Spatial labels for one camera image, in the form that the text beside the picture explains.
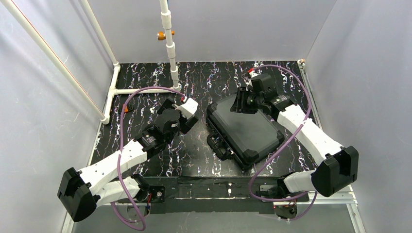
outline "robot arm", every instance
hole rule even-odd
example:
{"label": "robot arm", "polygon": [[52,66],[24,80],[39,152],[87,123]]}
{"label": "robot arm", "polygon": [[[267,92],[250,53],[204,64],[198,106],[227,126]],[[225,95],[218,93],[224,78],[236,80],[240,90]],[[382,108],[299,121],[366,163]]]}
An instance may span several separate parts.
{"label": "robot arm", "polygon": [[[77,222],[91,215],[104,204],[126,198],[117,178],[117,163],[121,153],[120,171],[143,163],[162,152],[172,142],[175,135],[186,134],[198,121],[194,115],[198,103],[189,98],[180,106],[172,99],[166,99],[158,110],[156,121],[148,125],[141,133],[120,150],[91,166],[78,171],[68,169],[63,174],[58,198]],[[130,194],[140,199],[148,196],[149,184],[139,174],[123,179]]]}
{"label": "robot arm", "polygon": [[245,87],[239,87],[230,111],[254,114],[258,110],[270,115],[291,132],[304,124],[297,139],[313,156],[318,168],[294,172],[279,179],[279,194],[285,196],[299,191],[318,191],[329,197],[353,183],[358,173],[358,152],[352,146],[344,148],[331,139],[313,121],[303,122],[305,113],[287,95],[279,95],[268,74],[253,76]]}

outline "gray floor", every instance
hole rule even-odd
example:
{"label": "gray floor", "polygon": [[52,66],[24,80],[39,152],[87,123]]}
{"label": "gray floor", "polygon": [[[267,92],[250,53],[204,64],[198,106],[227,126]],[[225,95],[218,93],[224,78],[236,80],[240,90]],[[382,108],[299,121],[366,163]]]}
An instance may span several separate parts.
{"label": "gray floor", "polygon": [[[126,216],[126,207],[121,211]],[[146,233],[354,233],[345,204],[317,204],[305,217],[288,224],[275,215],[257,213],[172,213],[148,215]],[[98,208],[89,218],[74,224],[73,233],[136,232],[114,215],[111,206]]]}

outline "orange knob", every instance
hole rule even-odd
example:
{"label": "orange knob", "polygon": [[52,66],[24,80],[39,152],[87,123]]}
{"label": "orange knob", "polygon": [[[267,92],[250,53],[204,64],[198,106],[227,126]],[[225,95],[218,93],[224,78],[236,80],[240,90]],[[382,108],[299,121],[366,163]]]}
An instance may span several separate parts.
{"label": "orange knob", "polygon": [[164,39],[166,39],[166,35],[164,34],[164,32],[158,32],[158,33],[157,33],[157,39],[158,39],[158,40],[164,40]]}

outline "gray backdrop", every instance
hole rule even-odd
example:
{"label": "gray backdrop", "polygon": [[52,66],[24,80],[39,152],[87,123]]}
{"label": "gray backdrop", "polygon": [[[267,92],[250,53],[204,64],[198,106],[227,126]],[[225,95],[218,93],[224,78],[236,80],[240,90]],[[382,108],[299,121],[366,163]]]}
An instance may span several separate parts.
{"label": "gray backdrop", "polygon": [[337,1],[307,58],[324,130],[360,153],[368,232],[410,232],[412,1]]}
{"label": "gray backdrop", "polygon": [[[336,0],[169,0],[176,60],[306,58]],[[168,62],[159,0],[89,0],[121,63]]]}
{"label": "gray backdrop", "polygon": [[[78,2],[15,2],[102,108],[112,65]],[[1,3],[0,70],[0,231],[60,232],[63,171],[87,164],[99,118]]]}

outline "white wall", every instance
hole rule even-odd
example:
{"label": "white wall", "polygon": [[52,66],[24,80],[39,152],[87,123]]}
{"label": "white wall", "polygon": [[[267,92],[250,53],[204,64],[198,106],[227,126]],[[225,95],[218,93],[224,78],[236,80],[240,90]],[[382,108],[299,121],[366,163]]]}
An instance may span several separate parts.
{"label": "white wall", "polygon": [[412,1],[338,0],[307,58],[324,130],[359,151],[368,232],[410,232]]}
{"label": "white wall", "polygon": [[[306,58],[336,0],[169,0],[177,61]],[[159,0],[89,0],[121,63],[168,62]]]}
{"label": "white wall", "polygon": [[[15,0],[103,107],[110,61],[77,1]],[[1,232],[60,232],[63,172],[86,165],[99,118],[0,3]]]}

